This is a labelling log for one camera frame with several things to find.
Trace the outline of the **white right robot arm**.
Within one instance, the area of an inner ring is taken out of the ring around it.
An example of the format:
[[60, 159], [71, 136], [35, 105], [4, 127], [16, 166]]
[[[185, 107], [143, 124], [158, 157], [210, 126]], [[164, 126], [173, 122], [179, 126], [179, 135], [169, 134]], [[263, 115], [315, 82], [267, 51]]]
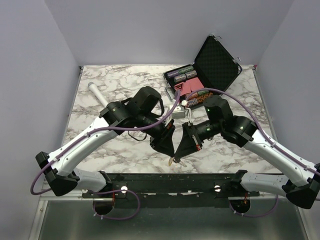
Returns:
[[266, 134], [257, 123], [234, 115], [228, 101], [218, 95], [208, 97], [203, 106], [208, 120], [197, 125], [182, 125], [183, 135], [173, 161], [202, 149], [204, 140], [221, 135], [224, 140], [244, 148], [281, 171], [280, 175], [239, 170], [230, 183], [230, 191], [265, 192], [286, 197], [292, 204], [310, 209], [320, 191], [320, 166], [303, 159]]

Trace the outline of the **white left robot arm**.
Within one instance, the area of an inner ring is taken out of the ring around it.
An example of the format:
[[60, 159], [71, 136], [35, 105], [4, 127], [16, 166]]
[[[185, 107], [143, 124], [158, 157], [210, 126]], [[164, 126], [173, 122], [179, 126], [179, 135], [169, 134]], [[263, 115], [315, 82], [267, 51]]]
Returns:
[[57, 197], [73, 190], [89, 190], [101, 198], [107, 197], [111, 191], [107, 174], [80, 170], [77, 166], [101, 145], [123, 132], [141, 131], [150, 137], [149, 144], [154, 151], [173, 157], [174, 121], [165, 123], [168, 115], [153, 113], [157, 104], [163, 104], [160, 93], [150, 86], [142, 87], [134, 97], [108, 103], [99, 116], [66, 145], [50, 153], [38, 153], [35, 159], [49, 189]]

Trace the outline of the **yellow key tag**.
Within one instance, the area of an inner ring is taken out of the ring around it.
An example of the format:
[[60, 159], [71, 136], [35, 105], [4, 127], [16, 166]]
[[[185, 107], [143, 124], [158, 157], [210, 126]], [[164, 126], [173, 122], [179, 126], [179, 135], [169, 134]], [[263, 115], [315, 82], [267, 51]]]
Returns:
[[174, 161], [174, 158], [173, 158], [173, 157], [171, 157], [171, 158], [168, 160], [168, 166], [169, 166], [169, 167], [172, 165], [173, 161]]

